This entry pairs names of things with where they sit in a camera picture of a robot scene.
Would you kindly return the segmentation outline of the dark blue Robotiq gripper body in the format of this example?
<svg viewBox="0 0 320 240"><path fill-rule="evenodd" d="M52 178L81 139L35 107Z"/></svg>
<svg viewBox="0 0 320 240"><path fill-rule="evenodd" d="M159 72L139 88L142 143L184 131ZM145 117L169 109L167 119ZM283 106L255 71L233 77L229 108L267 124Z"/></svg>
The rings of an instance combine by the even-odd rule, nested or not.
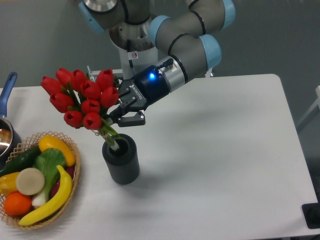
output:
<svg viewBox="0 0 320 240"><path fill-rule="evenodd" d="M121 103L117 107L117 117L129 112L144 111L187 82L187 72L181 62L167 56L132 78L122 81L118 88Z"/></svg>

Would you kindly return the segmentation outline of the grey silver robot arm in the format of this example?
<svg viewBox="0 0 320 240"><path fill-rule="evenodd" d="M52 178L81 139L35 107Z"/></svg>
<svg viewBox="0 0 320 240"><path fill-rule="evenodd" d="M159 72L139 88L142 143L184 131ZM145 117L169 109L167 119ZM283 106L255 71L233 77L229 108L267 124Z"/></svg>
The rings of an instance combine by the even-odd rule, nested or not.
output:
<svg viewBox="0 0 320 240"><path fill-rule="evenodd" d="M189 81L210 73L222 51L213 34L236 17L231 0L189 0L177 19L151 14L148 0L82 0L90 27L108 31L118 49L119 105L105 117L119 127L145 124L144 111Z"/></svg>

